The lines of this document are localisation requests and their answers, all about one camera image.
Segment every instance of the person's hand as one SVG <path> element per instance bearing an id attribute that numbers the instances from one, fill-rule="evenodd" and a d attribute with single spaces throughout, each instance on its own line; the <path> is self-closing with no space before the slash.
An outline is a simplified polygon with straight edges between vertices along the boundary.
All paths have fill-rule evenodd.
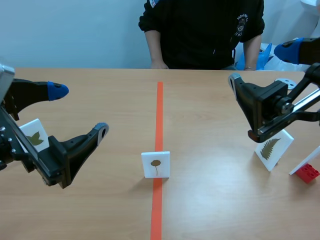
<path id="1" fill-rule="evenodd" d="M 251 67 L 246 67 L 244 70 L 245 71 L 254 71 Z"/>
<path id="2" fill-rule="evenodd" d="M 152 61 L 151 69 L 169 69 L 163 60 Z"/>

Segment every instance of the screw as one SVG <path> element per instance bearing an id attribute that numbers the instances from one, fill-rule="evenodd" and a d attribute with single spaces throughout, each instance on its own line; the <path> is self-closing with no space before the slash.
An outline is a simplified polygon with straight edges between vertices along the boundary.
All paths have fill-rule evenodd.
<path id="1" fill-rule="evenodd" d="M 282 106 L 281 108 L 281 113 L 282 114 L 287 114 L 287 113 L 291 113 L 291 111 L 294 109 L 294 105 L 292 105 L 291 103 L 286 103 Z"/>

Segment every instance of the white card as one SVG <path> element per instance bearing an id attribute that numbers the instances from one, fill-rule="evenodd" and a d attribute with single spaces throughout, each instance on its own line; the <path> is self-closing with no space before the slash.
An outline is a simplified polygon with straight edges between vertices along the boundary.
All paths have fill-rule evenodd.
<path id="1" fill-rule="evenodd" d="M 270 172 L 293 141 L 294 138 L 286 130 L 282 130 L 269 140 L 259 143 L 255 153 Z"/>
<path id="2" fill-rule="evenodd" d="M 315 159 L 320 154 L 320 146 L 318 146 L 309 156 L 306 157 L 298 166 L 296 166 L 289 174 L 292 175 L 296 171 L 298 171 L 300 168 L 302 168 L 304 165 L 311 162 L 313 159 Z"/>
<path id="3" fill-rule="evenodd" d="M 38 152 L 49 147 L 48 135 L 38 118 L 22 125 L 20 129 Z M 21 142 L 20 145 L 24 152 L 27 153 L 28 151 Z"/>
<path id="4" fill-rule="evenodd" d="M 170 177 L 170 152 L 141 153 L 144 177 L 147 179 Z"/>

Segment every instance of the red tape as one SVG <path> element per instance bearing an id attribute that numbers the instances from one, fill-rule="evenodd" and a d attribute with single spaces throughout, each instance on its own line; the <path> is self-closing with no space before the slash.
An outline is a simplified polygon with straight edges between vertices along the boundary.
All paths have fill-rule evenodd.
<path id="1" fill-rule="evenodd" d="M 163 151 L 164 83 L 159 81 L 156 93 L 155 151 Z M 162 239 L 162 178 L 153 179 L 150 240 Z"/>

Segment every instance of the blue gripper tip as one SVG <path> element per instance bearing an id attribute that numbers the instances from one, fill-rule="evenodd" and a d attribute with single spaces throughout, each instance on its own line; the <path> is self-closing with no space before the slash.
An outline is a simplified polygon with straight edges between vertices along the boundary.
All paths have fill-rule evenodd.
<path id="1" fill-rule="evenodd" d="M 68 87 L 63 84 L 57 84 L 52 81 L 48 81 L 47 87 L 49 101 L 61 99 L 69 93 Z"/>

